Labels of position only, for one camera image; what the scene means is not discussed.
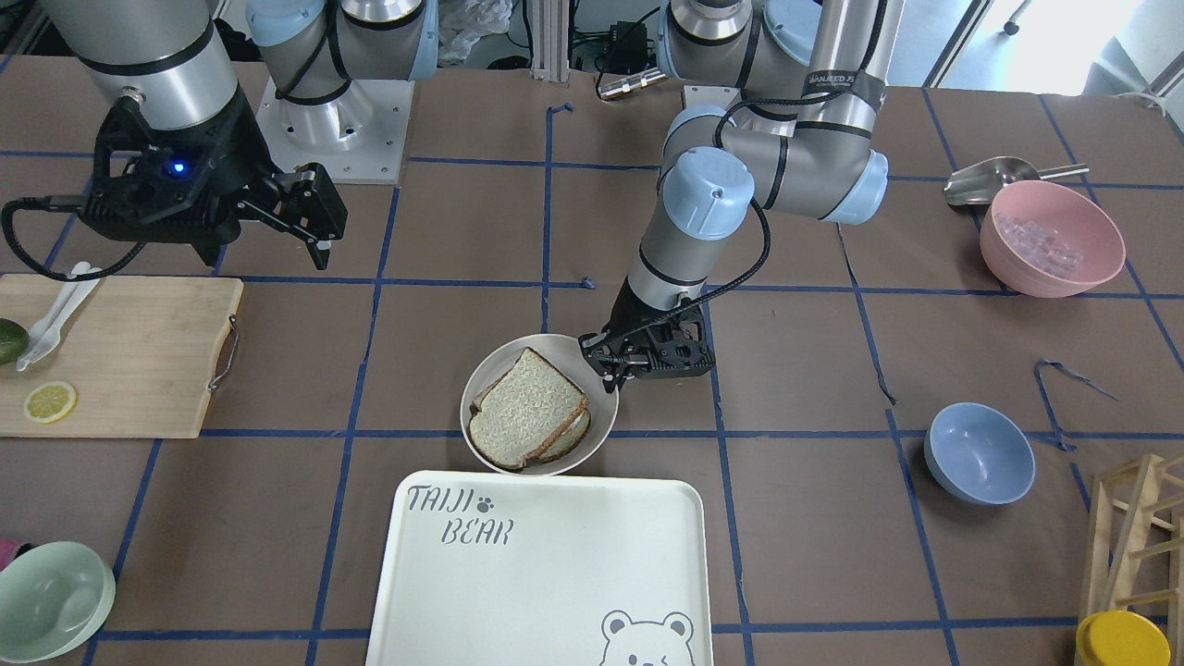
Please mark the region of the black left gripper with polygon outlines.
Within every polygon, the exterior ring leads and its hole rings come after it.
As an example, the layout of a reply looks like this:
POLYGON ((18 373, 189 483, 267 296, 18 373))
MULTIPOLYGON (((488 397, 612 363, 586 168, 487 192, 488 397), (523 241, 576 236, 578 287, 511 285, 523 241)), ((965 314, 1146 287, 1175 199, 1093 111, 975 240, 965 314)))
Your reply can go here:
POLYGON ((716 360, 706 339, 704 299, 676 297, 673 309, 656 309, 625 282, 599 333, 579 337, 581 357, 606 380, 606 392, 628 379, 659 380, 709 374, 716 360))

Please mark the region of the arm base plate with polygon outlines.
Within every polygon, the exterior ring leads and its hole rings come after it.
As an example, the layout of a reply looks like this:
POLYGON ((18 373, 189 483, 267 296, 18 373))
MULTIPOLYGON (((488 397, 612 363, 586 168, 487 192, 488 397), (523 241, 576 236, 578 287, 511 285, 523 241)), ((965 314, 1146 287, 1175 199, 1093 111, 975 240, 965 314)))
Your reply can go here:
POLYGON ((268 81, 255 121, 279 168, 321 164, 334 184, 401 181, 413 81, 353 81, 324 105, 296 105, 275 91, 268 81))
POLYGON ((733 87, 686 85, 682 90, 684 108, 691 105, 715 105, 726 111, 740 100, 740 90, 733 87))

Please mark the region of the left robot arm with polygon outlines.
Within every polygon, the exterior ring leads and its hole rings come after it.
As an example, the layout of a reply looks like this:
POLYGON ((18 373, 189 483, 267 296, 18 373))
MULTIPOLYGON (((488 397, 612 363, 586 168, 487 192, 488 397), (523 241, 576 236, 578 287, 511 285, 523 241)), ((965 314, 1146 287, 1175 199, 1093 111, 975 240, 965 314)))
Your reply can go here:
POLYGON ((736 100, 688 105, 662 146, 657 201, 598 333, 578 340, 613 393, 628 379, 701 376, 715 365, 702 306, 709 274, 747 214, 858 225, 879 210, 887 156, 871 148, 901 1, 664 1, 657 64, 736 100))

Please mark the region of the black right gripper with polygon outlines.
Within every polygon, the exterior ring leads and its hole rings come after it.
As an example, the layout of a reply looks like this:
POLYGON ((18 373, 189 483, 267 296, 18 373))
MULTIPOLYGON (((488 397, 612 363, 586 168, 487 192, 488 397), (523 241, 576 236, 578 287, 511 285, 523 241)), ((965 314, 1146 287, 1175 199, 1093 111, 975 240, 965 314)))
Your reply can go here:
POLYGON ((348 220, 337 185, 322 164, 279 172, 242 89, 188 128, 152 128, 143 103, 143 94, 123 92, 103 119, 92 193, 78 214, 88 228, 108 241, 189 245, 214 265, 242 220, 262 222, 303 241, 314 268, 328 268, 348 220))

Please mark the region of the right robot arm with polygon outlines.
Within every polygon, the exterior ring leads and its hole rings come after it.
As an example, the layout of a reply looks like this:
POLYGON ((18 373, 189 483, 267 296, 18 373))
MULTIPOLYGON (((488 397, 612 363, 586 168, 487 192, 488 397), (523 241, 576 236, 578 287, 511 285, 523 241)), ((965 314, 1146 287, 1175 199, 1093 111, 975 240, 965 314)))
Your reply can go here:
POLYGON ((191 246, 204 265, 253 220, 289 233, 326 269, 348 212, 326 156, 380 143, 381 116, 363 81, 427 81, 438 64, 436 1, 250 1, 251 41, 275 87, 285 143, 307 164, 278 164, 242 89, 215 18, 202 1, 46 1, 67 46, 110 103, 94 139, 84 196, 22 198, 4 206, 4 237, 21 210, 75 214, 129 252, 152 243, 191 246))

